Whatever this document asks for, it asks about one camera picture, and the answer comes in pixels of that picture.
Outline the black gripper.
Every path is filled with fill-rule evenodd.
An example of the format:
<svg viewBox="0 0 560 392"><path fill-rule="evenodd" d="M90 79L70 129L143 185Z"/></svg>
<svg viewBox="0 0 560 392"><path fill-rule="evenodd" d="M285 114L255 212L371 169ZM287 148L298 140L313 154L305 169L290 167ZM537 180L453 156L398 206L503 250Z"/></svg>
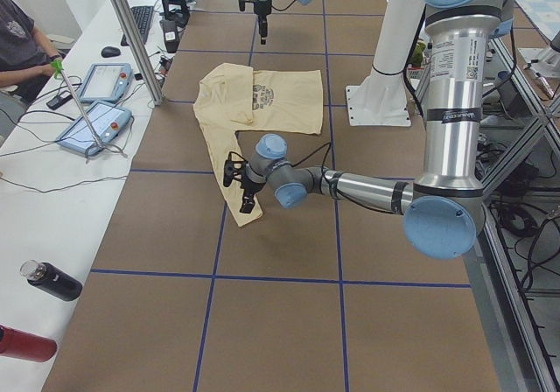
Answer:
<svg viewBox="0 0 560 392"><path fill-rule="evenodd" d="M257 183L250 178L243 177L241 179L241 206L240 212L242 214L251 214L255 207L255 195L263 189L262 183Z"/></svg>
<svg viewBox="0 0 560 392"><path fill-rule="evenodd" d="M267 36L268 35L268 19L266 15L258 15L257 16L257 21L258 21L258 28L259 28L259 35L260 36ZM266 45L267 42L267 38L266 37L260 37L260 44L261 45Z"/></svg>

